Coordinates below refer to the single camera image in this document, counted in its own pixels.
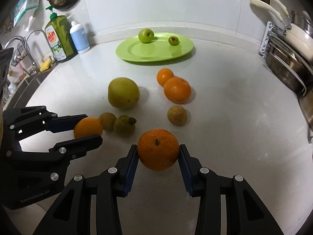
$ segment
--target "green bottle cap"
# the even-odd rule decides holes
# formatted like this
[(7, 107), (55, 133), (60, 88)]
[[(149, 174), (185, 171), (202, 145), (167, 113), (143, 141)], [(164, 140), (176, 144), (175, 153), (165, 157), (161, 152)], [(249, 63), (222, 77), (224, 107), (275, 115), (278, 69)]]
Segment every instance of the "green bottle cap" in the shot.
[(50, 15), (50, 19), (53, 19), (55, 17), (57, 17), (57, 14), (55, 12), (53, 12), (54, 5), (50, 5), (46, 8), (46, 10), (50, 10), (51, 11), (51, 15)]

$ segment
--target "orange fruit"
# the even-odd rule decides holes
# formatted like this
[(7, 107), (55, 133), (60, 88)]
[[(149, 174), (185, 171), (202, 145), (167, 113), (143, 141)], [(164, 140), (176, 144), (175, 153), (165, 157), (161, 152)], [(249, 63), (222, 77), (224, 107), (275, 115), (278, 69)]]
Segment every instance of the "orange fruit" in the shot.
[(179, 155), (178, 140), (164, 129), (154, 129), (141, 135), (137, 151), (140, 161), (155, 171), (171, 167)]
[(93, 134), (102, 135), (103, 126), (99, 118), (86, 117), (80, 120), (74, 128), (74, 138), (81, 138)]
[(191, 87), (186, 80), (172, 77), (164, 84), (164, 94), (170, 101), (181, 104), (189, 99)]
[(167, 82), (172, 77), (174, 77), (174, 73), (168, 68), (163, 68), (157, 73), (156, 81), (159, 83), (159, 85), (164, 86), (165, 82)]

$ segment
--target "bottle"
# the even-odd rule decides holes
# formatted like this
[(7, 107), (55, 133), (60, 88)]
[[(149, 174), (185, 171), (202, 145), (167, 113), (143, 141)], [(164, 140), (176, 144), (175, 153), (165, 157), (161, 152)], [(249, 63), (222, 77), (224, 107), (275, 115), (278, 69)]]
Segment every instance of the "bottle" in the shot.
[(68, 16), (67, 19), (71, 21), (72, 28), (69, 32), (71, 33), (77, 52), (79, 54), (86, 53), (90, 49), (90, 45), (83, 25), (74, 19), (74, 15)]
[(77, 50), (69, 32), (71, 25), (66, 16), (58, 16), (53, 12), (53, 5), (46, 8), (51, 10), (50, 21), (45, 32), (56, 59), (65, 62), (77, 55)]

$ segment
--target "green dish soap bottle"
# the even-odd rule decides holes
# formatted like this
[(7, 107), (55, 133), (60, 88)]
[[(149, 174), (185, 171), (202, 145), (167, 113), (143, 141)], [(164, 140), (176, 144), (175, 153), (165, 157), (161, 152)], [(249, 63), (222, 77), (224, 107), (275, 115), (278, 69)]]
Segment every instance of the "green dish soap bottle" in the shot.
[(46, 8), (51, 10), (50, 21), (46, 25), (45, 33), (56, 59), (65, 62), (77, 55), (70, 29), (71, 25), (66, 16), (58, 16), (53, 12), (53, 5)]

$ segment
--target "countertop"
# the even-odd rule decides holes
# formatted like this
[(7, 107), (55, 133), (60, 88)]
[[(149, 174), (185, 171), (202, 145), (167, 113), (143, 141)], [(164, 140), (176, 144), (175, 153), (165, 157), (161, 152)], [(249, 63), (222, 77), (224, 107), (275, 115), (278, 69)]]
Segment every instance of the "countertop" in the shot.
[[(46, 77), (27, 106), (45, 105), (58, 116), (86, 113), (98, 117), (108, 111), (137, 119), (135, 134), (129, 138), (104, 132), (99, 149), (71, 161), (65, 182), (76, 174), (99, 175), (126, 156), (143, 132), (163, 128), (218, 175), (242, 175), (284, 234), (294, 235), (313, 206), (312, 146), (297, 97), (257, 53), (217, 42), (193, 42), (192, 54), (153, 66), (119, 59), (115, 49), (121, 41), (103, 43), (59, 64)], [(173, 103), (156, 81), (163, 67), (192, 86), (190, 101), (184, 105), (189, 116), (184, 127), (167, 120)], [(123, 111), (109, 104), (108, 84), (116, 77), (128, 77), (140, 87), (135, 108)], [(22, 140), (21, 146), (24, 151), (47, 152), (55, 143), (72, 138), (72, 131), (41, 132)], [(41, 205), (47, 209), (54, 199)], [(222, 200), (222, 234), (226, 234), (224, 197)], [(132, 191), (119, 198), (118, 205), (124, 235), (189, 235), (195, 231), (199, 199), (185, 191), (177, 162), (162, 172), (148, 170), (139, 162)]]

